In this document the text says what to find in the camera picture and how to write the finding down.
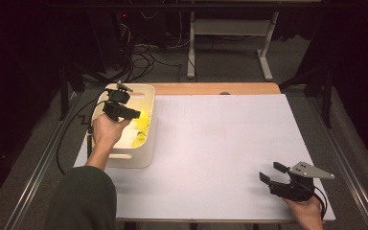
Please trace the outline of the white metal desk frame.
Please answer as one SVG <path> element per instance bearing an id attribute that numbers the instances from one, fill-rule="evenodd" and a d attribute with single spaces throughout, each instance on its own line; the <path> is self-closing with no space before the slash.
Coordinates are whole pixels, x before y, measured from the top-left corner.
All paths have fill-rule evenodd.
<path id="1" fill-rule="evenodd" d="M 266 53 L 274 33 L 279 13 L 276 11 L 266 20 L 238 20 L 238 19 L 196 19 L 191 13 L 187 78 L 196 77 L 195 38 L 197 35 L 234 35 L 234 36 L 262 36 L 264 46 L 256 51 L 261 69 L 266 81 L 273 81 L 273 77 L 266 59 Z"/>

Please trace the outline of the white plastic bin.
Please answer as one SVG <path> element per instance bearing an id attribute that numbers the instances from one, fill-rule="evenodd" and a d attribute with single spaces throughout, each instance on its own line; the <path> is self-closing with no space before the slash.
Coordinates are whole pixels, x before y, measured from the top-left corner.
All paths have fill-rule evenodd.
<path id="1" fill-rule="evenodd" d="M 116 86 L 117 83 L 110 83 L 105 89 L 115 89 Z M 153 157 L 157 130 L 155 89 L 151 85 L 141 83 L 127 83 L 125 86 L 131 89 L 131 92 L 129 92 L 130 99 L 126 107 L 138 111 L 145 109 L 150 115 L 149 129 L 145 132 L 147 139 L 138 148 L 131 146 L 140 130 L 134 126 L 133 119 L 130 120 L 130 124 L 124 129 L 121 139 L 114 145 L 109 155 L 107 166 L 113 168 L 145 168 L 151 163 Z M 91 110 L 91 120 L 95 120 L 99 115 L 105 114 L 103 108 L 105 101 L 108 99 L 105 89 L 100 93 L 94 103 Z"/>

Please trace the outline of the black metal stand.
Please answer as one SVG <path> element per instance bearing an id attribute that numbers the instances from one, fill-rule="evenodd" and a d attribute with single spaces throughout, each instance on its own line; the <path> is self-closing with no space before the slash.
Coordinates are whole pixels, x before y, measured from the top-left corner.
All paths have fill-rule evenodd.
<path id="1" fill-rule="evenodd" d="M 110 83 L 110 79 L 91 71 L 79 63 L 69 62 L 62 63 L 59 67 L 59 91 L 61 114 L 60 120 L 63 121 L 69 111 L 69 96 L 68 86 L 75 92 L 83 92 L 85 90 L 85 83 L 83 76 L 87 75 L 100 83 Z"/>
<path id="2" fill-rule="evenodd" d="M 322 96 L 321 117 L 327 128 L 331 128 L 331 105 L 333 75 L 327 64 L 317 64 L 298 73 L 294 78 L 279 84 L 279 88 L 284 90 L 292 85 L 304 84 L 304 94 L 306 97 Z"/>

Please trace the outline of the person's left hand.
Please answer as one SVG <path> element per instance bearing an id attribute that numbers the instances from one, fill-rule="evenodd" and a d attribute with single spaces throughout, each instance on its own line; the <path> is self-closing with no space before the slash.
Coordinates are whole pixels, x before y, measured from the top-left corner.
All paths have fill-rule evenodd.
<path id="1" fill-rule="evenodd" d="M 111 151 L 129 124 L 130 120 L 115 122 L 105 114 L 98 116 L 93 121 L 95 150 Z"/>

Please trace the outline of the dark computer case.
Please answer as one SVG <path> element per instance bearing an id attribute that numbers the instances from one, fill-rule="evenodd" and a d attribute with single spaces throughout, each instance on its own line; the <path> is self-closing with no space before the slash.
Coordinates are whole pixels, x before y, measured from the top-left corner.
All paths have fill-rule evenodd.
<path id="1" fill-rule="evenodd" d="M 129 32 L 114 11 L 89 14 L 104 67 L 126 66 L 129 57 Z"/>

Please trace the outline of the metal floor rail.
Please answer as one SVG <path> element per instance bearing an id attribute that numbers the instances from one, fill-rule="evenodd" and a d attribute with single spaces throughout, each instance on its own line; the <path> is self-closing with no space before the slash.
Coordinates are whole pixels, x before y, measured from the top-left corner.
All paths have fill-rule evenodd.
<path id="1" fill-rule="evenodd" d="M 308 98 L 309 105 L 313 110 L 317 120 L 319 121 L 322 129 L 326 133 L 327 139 L 332 146 L 332 153 L 336 161 L 341 175 L 344 178 L 347 187 L 356 203 L 358 210 L 364 218 L 366 225 L 368 226 L 368 195 L 364 190 L 364 187 L 360 184 L 358 177 L 354 171 L 354 168 L 348 162 L 348 158 L 345 155 L 342 147 L 337 143 L 334 132 L 328 128 L 323 121 L 321 108 L 315 98 Z"/>
<path id="2" fill-rule="evenodd" d="M 59 146 L 60 137 L 66 132 L 66 126 L 71 123 L 72 113 L 76 111 L 80 100 L 81 93 L 77 92 L 73 92 L 70 96 L 66 97 L 68 107 L 65 109 L 65 113 L 56 119 L 56 127 L 49 132 L 50 138 L 45 143 L 44 149 L 40 151 L 41 155 L 38 158 L 38 162 L 34 164 L 33 172 L 29 176 L 21 196 L 17 199 L 4 230 L 19 229 L 23 218 L 37 194 L 41 181 L 51 164 L 56 148 Z"/>

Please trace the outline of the person's right hand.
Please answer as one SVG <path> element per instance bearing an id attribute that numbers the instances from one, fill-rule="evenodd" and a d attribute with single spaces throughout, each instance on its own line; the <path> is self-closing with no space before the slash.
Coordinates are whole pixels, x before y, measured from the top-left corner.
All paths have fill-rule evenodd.
<path id="1" fill-rule="evenodd" d="M 313 196 L 307 201 L 293 201 L 284 198 L 284 202 L 289 206 L 296 222 L 303 230 L 324 230 L 321 204 L 316 197 Z"/>

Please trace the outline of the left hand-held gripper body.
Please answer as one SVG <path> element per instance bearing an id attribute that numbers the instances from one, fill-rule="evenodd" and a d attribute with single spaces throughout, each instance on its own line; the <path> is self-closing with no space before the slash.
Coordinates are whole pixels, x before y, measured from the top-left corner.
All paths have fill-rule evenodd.
<path id="1" fill-rule="evenodd" d="M 106 88 L 105 91 L 108 99 L 105 101 L 103 112 L 111 120 L 118 122 L 120 118 L 123 118 L 124 109 L 128 108 L 126 104 L 130 99 L 131 89 L 118 81 L 115 89 Z"/>

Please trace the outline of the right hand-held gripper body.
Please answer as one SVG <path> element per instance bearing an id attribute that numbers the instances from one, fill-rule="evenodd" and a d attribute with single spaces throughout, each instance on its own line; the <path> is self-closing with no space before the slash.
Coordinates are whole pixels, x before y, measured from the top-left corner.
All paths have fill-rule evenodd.
<path id="1" fill-rule="evenodd" d="M 268 188 L 273 195 L 293 201 L 307 201 L 314 196 L 315 178 L 335 179 L 333 173 L 325 172 L 304 161 L 289 167 L 287 174 L 289 175 L 288 184 L 273 181 L 274 185 Z"/>

